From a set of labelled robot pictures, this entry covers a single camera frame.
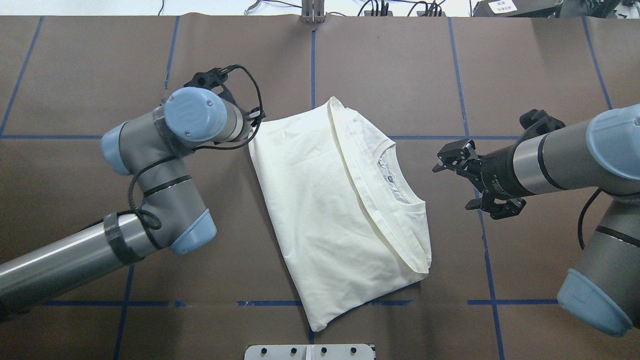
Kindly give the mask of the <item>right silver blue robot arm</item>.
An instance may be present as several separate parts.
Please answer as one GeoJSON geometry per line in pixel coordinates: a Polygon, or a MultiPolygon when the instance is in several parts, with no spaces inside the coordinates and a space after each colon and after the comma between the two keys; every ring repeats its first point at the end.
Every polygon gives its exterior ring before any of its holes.
{"type": "Polygon", "coordinates": [[[558,304],[595,330],[621,338],[640,316],[640,106],[566,125],[542,109],[519,117],[517,141],[480,155],[469,137],[444,145],[434,173],[453,171],[480,194],[466,210],[515,217],[526,198],[594,188],[577,221],[582,249],[558,304]]]}

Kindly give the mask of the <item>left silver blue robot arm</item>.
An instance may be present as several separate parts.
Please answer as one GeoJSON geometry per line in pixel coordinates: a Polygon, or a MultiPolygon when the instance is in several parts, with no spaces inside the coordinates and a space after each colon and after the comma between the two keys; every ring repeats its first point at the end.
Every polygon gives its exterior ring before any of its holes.
{"type": "Polygon", "coordinates": [[[245,109],[228,89],[185,86],[150,112],[106,132],[103,158],[128,176],[126,210],[1,265],[1,321],[163,249],[185,255],[217,235],[185,158],[245,147],[265,118],[261,92],[245,109]]]}

